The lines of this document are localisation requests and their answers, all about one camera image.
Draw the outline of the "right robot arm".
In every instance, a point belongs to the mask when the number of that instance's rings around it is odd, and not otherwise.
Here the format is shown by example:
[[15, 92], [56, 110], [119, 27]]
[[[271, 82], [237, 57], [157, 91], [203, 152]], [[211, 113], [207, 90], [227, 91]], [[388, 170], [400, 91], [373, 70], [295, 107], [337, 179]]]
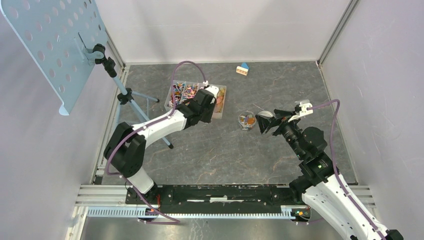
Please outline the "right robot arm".
[[260, 132], [276, 128], [300, 160], [302, 175], [289, 183], [289, 199], [312, 207], [345, 240], [402, 240], [397, 229], [388, 229], [361, 203], [325, 153], [324, 132], [317, 127], [298, 127], [294, 112], [274, 110], [272, 116], [256, 114]]

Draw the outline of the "round jar lid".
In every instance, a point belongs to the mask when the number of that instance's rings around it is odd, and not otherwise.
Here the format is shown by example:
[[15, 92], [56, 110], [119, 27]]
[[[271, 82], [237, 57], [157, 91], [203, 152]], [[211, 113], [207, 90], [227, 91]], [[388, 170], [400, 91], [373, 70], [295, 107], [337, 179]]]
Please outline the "round jar lid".
[[272, 117], [274, 117], [274, 114], [272, 112], [270, 112], [270, 111], [267, 111], [267, 110], [262, 110], [257, 115], [260, 116], [260, 117], [263, 117], [263, 118], [272, 118]]

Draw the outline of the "clear round plastic jar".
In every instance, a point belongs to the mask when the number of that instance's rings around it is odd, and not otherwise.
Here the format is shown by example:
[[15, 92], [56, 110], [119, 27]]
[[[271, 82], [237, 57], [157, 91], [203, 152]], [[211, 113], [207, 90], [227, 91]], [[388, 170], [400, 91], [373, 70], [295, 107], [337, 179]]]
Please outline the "clear round plastic jar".
[[246, 131], [251, 130], [256, 124], [256, 117], [251, 111], [241, 113], [237, 120], [241, 128]]

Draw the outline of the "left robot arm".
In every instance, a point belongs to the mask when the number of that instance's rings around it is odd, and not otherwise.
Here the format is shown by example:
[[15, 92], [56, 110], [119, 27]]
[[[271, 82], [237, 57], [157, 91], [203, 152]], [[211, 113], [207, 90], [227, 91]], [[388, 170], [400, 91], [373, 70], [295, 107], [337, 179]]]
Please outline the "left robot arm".
[[198, 90], [194, 98], [157, 118], [135, 125], [118, 124], [103, 152], [106, 165], [113, 166], [119, 176], [138, 190], [140, 200], [145, 204], [153, 203], [157, 198], [155, 182], [143, 169], [146, 148], [199, 122], [210, 123], [219, 91], [217, 86], [209, 85]]

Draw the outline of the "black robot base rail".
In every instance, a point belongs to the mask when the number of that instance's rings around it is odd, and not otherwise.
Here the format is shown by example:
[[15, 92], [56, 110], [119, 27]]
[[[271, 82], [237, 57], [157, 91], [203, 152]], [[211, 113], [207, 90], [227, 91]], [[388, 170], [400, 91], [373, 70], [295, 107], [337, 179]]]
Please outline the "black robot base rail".
[[278, 214], [290, 208], [306, 216], [311, 206], [287, 184], [171, 185], [153, 187], [144, 198], [164, 214]]

